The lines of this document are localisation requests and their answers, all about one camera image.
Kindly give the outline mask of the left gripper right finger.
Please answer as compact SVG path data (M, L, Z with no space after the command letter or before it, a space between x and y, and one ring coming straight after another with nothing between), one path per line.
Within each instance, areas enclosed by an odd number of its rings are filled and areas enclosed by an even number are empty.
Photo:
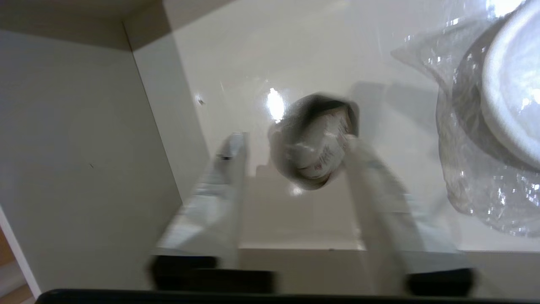
M365 141L346 136L344 170L376 293L467 297L475 270Z

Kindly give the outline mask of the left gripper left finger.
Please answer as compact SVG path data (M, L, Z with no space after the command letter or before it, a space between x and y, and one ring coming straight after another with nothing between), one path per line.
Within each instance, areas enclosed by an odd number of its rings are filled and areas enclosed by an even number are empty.
M168 224L150 265L155 289L275 292L273 272L239 267L247 141L247 133L227 137Z

